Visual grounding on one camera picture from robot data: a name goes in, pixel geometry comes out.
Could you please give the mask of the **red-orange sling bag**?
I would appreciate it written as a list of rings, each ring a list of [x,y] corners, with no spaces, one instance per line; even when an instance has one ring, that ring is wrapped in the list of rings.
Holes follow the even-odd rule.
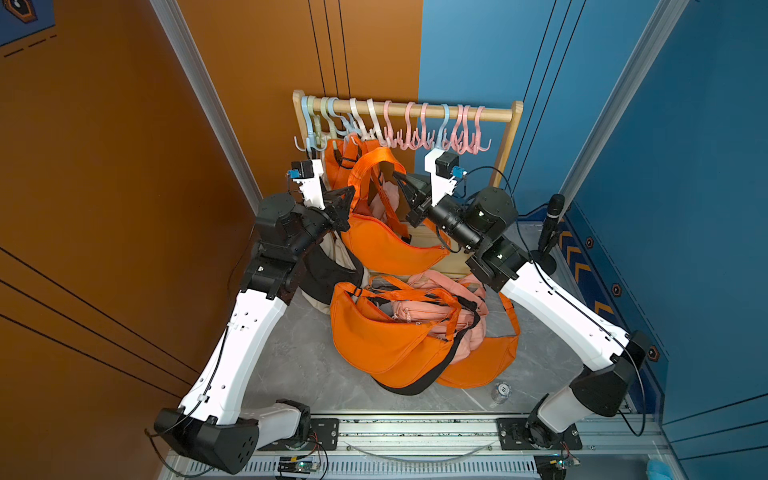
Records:
[[[329,189],[346,187],[357,161],[379,147],[377,140],[361,140],[357,134],[350,134],[344,139],[331,139],[323,157]]]

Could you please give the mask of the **pink crescent sling bag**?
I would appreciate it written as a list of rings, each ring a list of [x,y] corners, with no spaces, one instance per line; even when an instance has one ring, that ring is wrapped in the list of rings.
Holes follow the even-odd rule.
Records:
[[[473,274],[453,278],[437,270],[427,270],[410,276],[407,284],[415,289],[442,288],[456,297],[462,297],[473,302],[485,301],[486,299],[483,284]]]

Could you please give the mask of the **large orange crescent bag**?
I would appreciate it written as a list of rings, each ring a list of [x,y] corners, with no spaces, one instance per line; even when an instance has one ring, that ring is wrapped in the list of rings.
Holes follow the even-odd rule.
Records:
[[[414,396],[446,383],[465,338],[481,323],[478,304],[443,287],[413,288],[384,276],[384,285],[335,285],[330,304],[337,352],[382,388]],[[425,319],[397,319],[383,310],[396,302],[443,310]]]

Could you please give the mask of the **black and orange sling bag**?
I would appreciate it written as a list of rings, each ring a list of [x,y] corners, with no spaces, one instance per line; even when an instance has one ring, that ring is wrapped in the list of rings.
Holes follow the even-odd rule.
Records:
[[[438,377],[451,365],[457,347],[467,330],[456,330],[459,314],[462,310],[456,296],[442,288],[415,289],[406,282],[395,278],[380,279],[381,285],[374,291],[376,295],[358,304],[371,309],[380,321],[393,324],[381,336],[386,347],[392,352],[383,355],[386,366],[381,372],[374,373],[373,379],[382,388],[399,395],[417,395],[437,382]],[[400,301],[426,301],[452,308],[451,318],[446,323],[444,339],[430,336],[430,330],[436,321],[421,324],[396,321],[393,304]]]

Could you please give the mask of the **orange crescent sling bag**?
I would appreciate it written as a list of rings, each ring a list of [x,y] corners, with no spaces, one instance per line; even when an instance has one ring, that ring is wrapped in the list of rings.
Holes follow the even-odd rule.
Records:
[[[438,377],[437,383],[450,388],[479,388],[492,383],[516,359],[520,339],[520,325],[511,300],[499,295],[504,311],[514,330],[513,336],[489,337],[487,325],[481,319],[472,329],[469,350],[459,348],[457,353],[467,356],[451,365]]]

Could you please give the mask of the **black crescent sling bag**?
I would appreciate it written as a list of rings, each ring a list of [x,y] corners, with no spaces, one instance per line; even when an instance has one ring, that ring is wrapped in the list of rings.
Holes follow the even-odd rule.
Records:
[[[331,304],[337,283],[348,282],[357,287],[362,286],[368,281],[368,270],[357,257],[351,255],[356,270],[337,265],[323,253],[320,245],[315,247],[304,259],[306,274],[299,285],[301,293],[306,292],[311,299],[329,301]]]

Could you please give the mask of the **pink rectangular waist bag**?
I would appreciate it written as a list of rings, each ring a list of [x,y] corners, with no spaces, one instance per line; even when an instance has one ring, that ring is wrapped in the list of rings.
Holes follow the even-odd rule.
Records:
[[[467,330],[457,347],[457,351],[451,364],[466,359],[473,351],[477,350],[486,337],[487,306],[482,299],[457,298],[462,310],[459,314],[456,330]],[[396,321],[417,323],[436,321],[430,330],[430,336],[444,339],[446,323],[451,318],[452,308],[426,301],[400,301],[393,304],[394,319]]]

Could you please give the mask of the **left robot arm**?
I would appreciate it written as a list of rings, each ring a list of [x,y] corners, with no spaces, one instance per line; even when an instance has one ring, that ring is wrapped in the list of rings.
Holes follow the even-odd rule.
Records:
[[[355,190],[325,192],[316,206],[289,193],[261,201],[257,240],[239,283],[231,315],[199,380],[175,408],[164,408],[145,435],[177,454],[229,474],[276,441],[298,446],[310,436],[309,406],[277,400],[242,416],[247,384],[278,321],[306,275],[305,259],[330,232],[349,228]]]

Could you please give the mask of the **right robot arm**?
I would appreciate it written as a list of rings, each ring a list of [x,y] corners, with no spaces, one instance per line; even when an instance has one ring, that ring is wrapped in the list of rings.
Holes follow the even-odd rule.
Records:
[[[528,442],[540,449],[557,447],[564,432],[582,419],[619,414],[631,386],[642,383],[648,337],[590,310],[544,272],[526,244],[506,237],[518,213],[505,190],[487,187],[462,205],[451,193],[438,193],[438,177],[397,173],[394,178],[410,208],[411,225],[431,221],[469,253],[466,263],[483,284],[533,314],[581,359],[582,372],[530,413]]]

